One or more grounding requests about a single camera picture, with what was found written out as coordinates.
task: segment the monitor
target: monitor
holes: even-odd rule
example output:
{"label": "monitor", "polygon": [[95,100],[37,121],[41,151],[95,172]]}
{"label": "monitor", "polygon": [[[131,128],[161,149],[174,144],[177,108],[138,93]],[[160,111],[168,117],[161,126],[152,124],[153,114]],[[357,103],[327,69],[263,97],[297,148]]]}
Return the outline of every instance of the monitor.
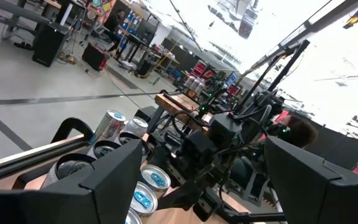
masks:
{"label": "monitor", "polygon": [[232,72],[229,77],[226,79],[226,85],[231,86],[234,84],[234,82],[237,80],[237,74],[236,72]]}

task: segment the silver can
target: silver can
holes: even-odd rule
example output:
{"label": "silver can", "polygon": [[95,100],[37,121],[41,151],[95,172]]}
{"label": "silver can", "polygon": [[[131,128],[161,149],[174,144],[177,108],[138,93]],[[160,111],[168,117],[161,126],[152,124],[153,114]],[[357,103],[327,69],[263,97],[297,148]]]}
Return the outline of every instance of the silver can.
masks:
{"label": "silver can", "polygon": [[101,157],[105,156],[109,152],[118,149],[119,147],[121,147],[120,144],[112,141],[108,141],[108,140],[98,141],[93,147],[91,147],[87,155],[95,159],[100,159]]}
{"label": "silver can", "polygon": [[121,131],[125,116],[115,110],[107,110],[94,132],[91,142],[110,139],[114,140]]}
{"label": "silver can", "polygon": [[142,220],[133,209],[129,208],[125,224],[142,224]]}
{"label": "silver can", "polygon": [[138,117],[133,117],[125,127],[122,129],[123,131],[134,133],[138,137],[143,137],[144,134],[147,132],[147,128],[149,125],[145,120]]}
{"label": "silver can", "polygon": [[157,209],[157,197],[150,187],[142,182],[137,182],[131,208],[138,214],[143,224],[147,223],[149,217]]}
{"label": "silver can", "polygon": [[164,196],[171,186],[171,178],[161,168],[153,165],[146,165],[140,170],[143,183],[147,184],[153,191],[157,199]]}
{"label": "silver can", "polygon": [[84,169],[85,167],[92,167],[91,163],[96,159],[84,154],[71,153],[62,156],[50,168],[41,188],[51,185],[60,179],[68,177],[69,175]]}

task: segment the black floor stripe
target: black floor stripe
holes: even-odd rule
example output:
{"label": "black floor stripe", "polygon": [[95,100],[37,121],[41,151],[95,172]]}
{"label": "black floor stripe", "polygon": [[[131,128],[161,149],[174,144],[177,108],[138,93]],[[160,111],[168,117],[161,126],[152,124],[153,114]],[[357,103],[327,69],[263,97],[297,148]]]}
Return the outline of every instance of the black floor stripe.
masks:
{"label": "black floor stripe", "polygon": [[23,151],[32,149],[22,138],[20,138],[14,131],[12,131],[6,124],[0,120],[0,132],[8,137],[14,144],[19,146]]}
{"label": "black floor stripe", "polygon": [[111,73],[112,75],[114,75],[117,79],[119,79],[120,81],[122,81],[126,86],[128,86],[128,88],[130,88],[131,90],[138,90],[139,87],[137,87],[135,84],[133,84],[131,81],[129,81],[128,79],[126,79],[124,76],[120,75],[117,71],[115,71],[113,68],[111,68],[110,66],[107,67],[107,71],[109,73]]}
{"label": "black floor stripe", "polygon": [[82,101],[82,100],[97,100],[97,99],[104,99],[104,98],[115,98],[115,97],[120,97],[120,96],[144,96],[144,95],[153,95],[153,94],[159,94],[159,93],[160,92],[99,95],[99,96],[74,96],[74,97],[53,97],[53,98],[32,98],[32,99],[0,100],[0,105],[61,103],[61,102],[70,102],[70,101]]}

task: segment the person's hair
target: person's hair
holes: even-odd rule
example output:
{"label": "person's hair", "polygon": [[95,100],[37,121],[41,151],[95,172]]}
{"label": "person's hair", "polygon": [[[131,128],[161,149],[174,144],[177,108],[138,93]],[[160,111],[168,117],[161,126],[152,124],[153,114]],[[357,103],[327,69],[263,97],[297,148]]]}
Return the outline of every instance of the person's hair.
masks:
{"label": "person's hair", "polygon": [[303,148],[317,139],[318,131],[303,118],[290,116],[287,126],[290,128],[290,133],[285,141],[294,146]]}

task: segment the person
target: person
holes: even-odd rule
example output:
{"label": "person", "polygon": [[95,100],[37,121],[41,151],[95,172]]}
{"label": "person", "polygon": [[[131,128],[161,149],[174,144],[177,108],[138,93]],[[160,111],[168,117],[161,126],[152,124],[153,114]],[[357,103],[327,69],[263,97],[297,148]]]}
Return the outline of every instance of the person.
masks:
{"label": "person", "polygon": [[[289,131],[286,135],[277,135],[277,137],[301,149],[313,144],[317,139],[317,130],[307,120],[297,116],[288,115],[275,123],[275,126],[288,127]],[[263,146],[264,141],[265,140],[260,140],[257,144]],[[263,151],[263,149],[259,149],[249,157],[255,161],[263,161]],[[247,187],[252,174],[252,168],[246,160],[248,159],[244,157],[235,159],[230,174],[230,179],[239,184],[242,188]],[[260,175],[255,178],[251,191],[252,195],[257,196],[265,180],[266,178]]]}
{"label": "person", "polygon": [[121,9],[117,11],[117,14],[109,16],[107,21],[104,23],[105,28],[109,29],[104,31],[104,33],[114,42],[112,47],[108,50],[110,54],[116,50],[119,46],[121,38],[117,35],[116,31],[121,30],[125,31],[124,28],[120,25],[121,20],[124,18],[125,12]]}

